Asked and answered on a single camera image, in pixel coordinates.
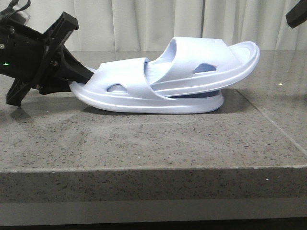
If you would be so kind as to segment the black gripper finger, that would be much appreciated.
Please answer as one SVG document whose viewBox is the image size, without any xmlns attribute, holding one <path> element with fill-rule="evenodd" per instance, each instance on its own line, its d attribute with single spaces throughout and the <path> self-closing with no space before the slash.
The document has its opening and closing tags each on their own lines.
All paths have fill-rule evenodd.
<svg viewBox="0 0 307 230">
<path fill-rule="evenodd" d="M 286 21 L 291 28 L 296 28 L 307 20 L 307 0 L 300 0 L 287 14 Z"/>
</svg>

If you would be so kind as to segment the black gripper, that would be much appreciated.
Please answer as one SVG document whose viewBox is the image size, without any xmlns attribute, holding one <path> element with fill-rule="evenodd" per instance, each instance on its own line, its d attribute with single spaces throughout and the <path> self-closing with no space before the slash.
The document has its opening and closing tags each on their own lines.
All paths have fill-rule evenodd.
<svg viewBox="0 0 307 230">
<path fill-rule="evenodd" d="M 82 65 L 64 43 L 78 21 L 63 12 L 44 32 L 40 33 L 2 15 L 0 21 L 0 72 L 14 79 L 6 95 L 6 103 L 20 106 L 30 91 L 40 94 L 68 92 L 69 81 L 87 83 L 93 72 Z"/>
</svg>

